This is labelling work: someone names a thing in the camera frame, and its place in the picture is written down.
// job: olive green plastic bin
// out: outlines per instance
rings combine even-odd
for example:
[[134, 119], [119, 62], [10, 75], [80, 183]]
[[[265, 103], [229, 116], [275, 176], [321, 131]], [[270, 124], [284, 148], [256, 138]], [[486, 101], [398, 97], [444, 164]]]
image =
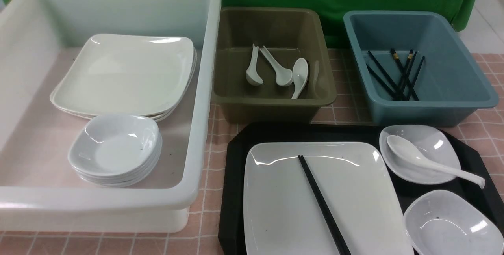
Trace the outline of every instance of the olive green plastic bin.
[[[266, 47], [285, 68], [308, 61], [308, 82], [299, 99], [294, 83], [275, 83], [273, 68], [259, 52], [257, 72], [264, 83], [245, 78], [252, 44]], [[213, 99], [231, 123], [254, 121], [310, 122], [321, 106], [331, 104], [336, 89], [319, 16], [309, 9], [225, 7], [221, 11], [214, 71]]]

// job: white shallow dish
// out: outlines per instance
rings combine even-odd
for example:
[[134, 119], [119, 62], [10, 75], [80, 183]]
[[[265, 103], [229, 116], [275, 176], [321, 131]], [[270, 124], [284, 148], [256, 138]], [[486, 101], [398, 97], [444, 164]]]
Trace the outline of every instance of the white shallow dish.
[[247, 155], [243, 191], [247, 254], [338, 254], [299, 154], [352, 254], [413, 254], [385, 163], [377, 149], [359, 142], [254, 146]]
[[68, 152], [75, 170], [90, 176], [121, 176], [131, 173], [151, 156], [159, 139], [154, 120], [126, 114], [93, 118]]
[[158, 143], [156, 144], [154, 155], [151, 156], [151, 158], [146, 162], [146, 164], [142, 167], [142, 169], [132, 174], [121, 176], [119, 178], [110, 177], [109, 179], [96, 178], [85, 174], [81, 174], [80, 172], [77, 172], [77, 174], [81, 179], [85, 181], [104, 187], [124, 188], [131, 186], [144, 180], [153, 171], [153, 169], [156, 167], [156, 164], [158, 163], [159, 157], [161, 156], [162, 145], [163, 140], [162, 137], [160, 136], [160, 138], [158, 139]]
[[501, 255], [502, 233], [453, 192], [434, 190], [416, 199], [404, 222], [419, 255]]
[[89, 182], [92, 183], [97, 183], [97, 184], [112, 184], [112, 183], [119, 183], [119, 182], [124, 182], [124, 181], [129, 181], [132, 179], [140, 178], [141, 176], [144, 176], [146, 171], [151, 171], [152, 167], [156, 165], [156, 163], [159, 160], [159, 157], [161, 156], [161, 147], [163, 145], [162, 137], [157, 141], [156, 147], [154, 148], [153, 154], [149, 157], [144, 164], [139, 166], [137, 169], [132, 170], [129, 173], [117, 175], [117, 176], [94, 176], [94, 175], [89, 175], [86, 173], [83, 173], [81, 171], [75, 170], [77, 175], [81, 179], [85, 179]]
[[460, 169], [457, 153], [441, 131], [424, 125], [389, 126], [380, 133], [380, 151], [389, 169], [406, 181], [434, 185], [455, 179], [454, 175], [425, 169], [401, 160], [387, 144], [387, 137], [390, 135], [401, 136], [410, 141], [433, 162]]
[[51, 101], [78, 115], [155, 115], [173, 108], [194, 70], [185, 37], [97, 34], [83, 46]]

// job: teal plastic bin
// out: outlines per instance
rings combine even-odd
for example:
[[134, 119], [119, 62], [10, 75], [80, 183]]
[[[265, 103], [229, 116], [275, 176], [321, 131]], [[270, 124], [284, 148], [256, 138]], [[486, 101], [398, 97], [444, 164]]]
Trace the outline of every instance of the teal plastic bin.
[[[423, 11], [350, 11], [343, 20], [376, 124], [452, 127], [479, 108], [497, 105], [497, 93], [443, 16]], [[369, 74], [366, 63], [385, 81], [368, 50], [394, 81], [399, 80], [391, 48], [403, 65], [410, 49], [418, 51], [410, 80], [425, 56], [415, 85], [419, 101], [393, 101]]]

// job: black chopsticks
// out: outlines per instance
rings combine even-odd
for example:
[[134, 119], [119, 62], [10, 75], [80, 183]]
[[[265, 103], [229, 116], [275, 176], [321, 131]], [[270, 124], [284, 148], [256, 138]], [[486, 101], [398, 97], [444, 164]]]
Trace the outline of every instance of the black chopsticks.
[[[368, 51], [367, 54], [369, 58], [374, 62], [378, 70], [380, 70], [382, 77], [385, 77], [385, 80], [388, 82], [388, 84], [385, 81], [383, 81], [380, 78], [380, 76], [378, 76], [378, 74], [374, 72], [368, 64], [366, 64], [369, 74], [373, 76], [373, 78], [380, 84], [380, 86], [392, 97], [393, 101], [409, 101], [411, 97], [413, 97], [413, 100], [419, 101], [418, 96], [414, 90], [414, 86], [416, 80], [418, 79], [418, 75], [420, 73], [425, 57], [422, 57], [421, 63], [415, 72], [414, 82], [411, 82], [409, 76], [414, 68], [415, 58], [418, 54], [418, 51], [415, 52], [413, 49], [410, 50], [408, 57], [406, 59], [406, 63], [403, 66], [396, 50], [390, 49], [390, 54], [392, 55], [392, 58], [396, 63], [396, 66], [401, 74], [398, 83], [396, 83], [391, 78], [391, 76], [389, 76], [389, 74], [380, 64], [378, 59], [376, 59], [373, 53], [371, 53], [371, 51]], [[408, 94], [405, 94], [404, 92], [406, 88], [408, 88]]]
[[348, 250], [345, 239], [343, 239], [343, 236], [341, 235], [340, 229], [338, 228], [338, 225], [336, 224], [336, 221], [334, 220], [333, 215], [331, 214], [331, 211], [327, 206], [326, 200], [324, 199], [324, 196], [322, 195], [322, 192], [320, 191], [319, 186], [317, 185], [317, 182], [313, 177], [313, 174], [311, 174], [310, 168], [308, 167], [304, 156], [297, 156], [297, 158], [299, 159], [299, 162], [303, 167], [306, 179], [308, 179], [308, 182], [310, 183], [311, 190], [313, 191], [313, 194], [317, 199], [317, 203], [319, 204], [320, 210], [322, 211], [322, 215], [324, 215], [327, 227], [329, 228], [329, 231], [333, 236], [334, 243], [336, 244], [340, 255], [350, 255], [350, 250]]

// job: black tray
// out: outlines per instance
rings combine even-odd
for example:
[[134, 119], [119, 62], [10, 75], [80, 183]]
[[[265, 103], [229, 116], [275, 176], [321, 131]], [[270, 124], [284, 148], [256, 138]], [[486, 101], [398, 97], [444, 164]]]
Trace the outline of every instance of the black tray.
[[[243, 233], [243, 178], [248, 151], [265, 142], [365, 142], [379, 149], [378, 138], [383, 127], [319, 125], [299, 123], [253, 123], [245, 127], [227, 146], [224, 190], [219, 225], [219, 241], [225, 255], [244, 255]], [[457, 153], [463, 170], [486, 180], [484, 189], [468, 181], [455, 178], [439, 185], [420, 185], [405, 181], [389, 170], [394, 189], [403, 212], [418, 197], [429, 191], [445, 189], [471, 203], [490, 219], [501, 232], [504, 231], [504, 203], [479, 156], [463, 142], [443, 132]]]

